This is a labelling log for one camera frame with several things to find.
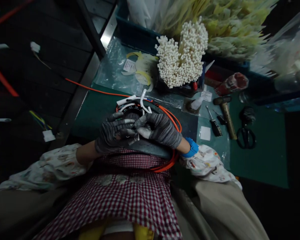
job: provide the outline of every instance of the wooden hammer handle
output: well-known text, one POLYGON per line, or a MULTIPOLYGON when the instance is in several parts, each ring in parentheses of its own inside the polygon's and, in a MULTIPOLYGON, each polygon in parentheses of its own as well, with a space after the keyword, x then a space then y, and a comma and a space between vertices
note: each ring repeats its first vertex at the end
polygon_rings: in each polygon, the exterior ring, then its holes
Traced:
POLYGON ((234 130, 234 126, 233 126, 233 123, 232 123, 232 120, 231 120, 228 104, 227 103, 222 103, 220 105, 220 107, 221 107, 224 118, 228 122, 227 129, 228 129, 228 132, 229 132, 230 139, 237 140, 238 138, 237 138, 237 134, 234 130))

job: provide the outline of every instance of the glue bottle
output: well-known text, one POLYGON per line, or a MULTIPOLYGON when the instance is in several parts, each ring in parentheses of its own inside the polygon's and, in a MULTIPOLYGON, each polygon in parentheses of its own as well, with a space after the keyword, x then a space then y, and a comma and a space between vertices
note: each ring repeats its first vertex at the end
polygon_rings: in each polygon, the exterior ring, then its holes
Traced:
POLYGON ((198 113, 201 108, 202 101, 203 97, 199 97, 198 99, 189 102, 187 104, 187 110, 192 113, 198 113))

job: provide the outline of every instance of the hammer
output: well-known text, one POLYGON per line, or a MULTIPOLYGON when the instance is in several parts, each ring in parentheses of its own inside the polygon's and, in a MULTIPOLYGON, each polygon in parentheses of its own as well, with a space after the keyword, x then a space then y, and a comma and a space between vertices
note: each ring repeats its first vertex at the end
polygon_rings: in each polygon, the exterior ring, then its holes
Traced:
POLYGON ((231 120, 230 112, 229 112, 229 107, 228 107, 228 102, 231 101, 230 96, 225 96, 225 97, 218 97, 213 100, 214 105, 220 105, 220 108, 222 110, 223 116, 225 117, 227 121, 227 129, 229 132, 230 139, 237 140, 237 135, 234 130, 234 126, 231 120))

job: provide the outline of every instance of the green and yellow wire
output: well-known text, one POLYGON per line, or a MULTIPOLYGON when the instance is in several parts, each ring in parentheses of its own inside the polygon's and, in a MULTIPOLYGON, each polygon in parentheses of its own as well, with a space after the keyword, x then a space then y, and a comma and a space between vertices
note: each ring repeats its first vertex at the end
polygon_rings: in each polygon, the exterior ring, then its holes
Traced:
POLYGON ((49 129, 52 129, 52 127, 50 127, 48 124, 46 124, 46 122, 44 121, 44 119, 43 118, 41 118, 40 116, 38 116, 37 114, 35 114, 34 113, 34 111, 29 111, 30 112, 30 114, 35 118, 35 120, 38 122, 38 123, 41 123, 40 125, 45 129, 45 130, 47 130, 47 127, 49 128, 49 129))

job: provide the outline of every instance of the hand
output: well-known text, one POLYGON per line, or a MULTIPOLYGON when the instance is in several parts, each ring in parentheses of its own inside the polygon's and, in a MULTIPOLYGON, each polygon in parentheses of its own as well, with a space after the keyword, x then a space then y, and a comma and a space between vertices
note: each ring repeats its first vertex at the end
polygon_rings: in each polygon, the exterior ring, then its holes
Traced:
POLYGON ((139 135, 131 128, 136 122, 133 119, 120 119, 123 112, 117 112, 107 118, 101 127, 101 136, 95 141, 96 151, 106 154, 127 147, 139 140, 139 135))
POLYGON ((146 139, 156 140, 158 143, 176 149, 182 139, 182 134, 172 125, 170 119, 163 114, 146 113, 139 118, 135 127, 138 133, 146 139), (147 122, 153 123, 155 129, 146 128, 147 122))

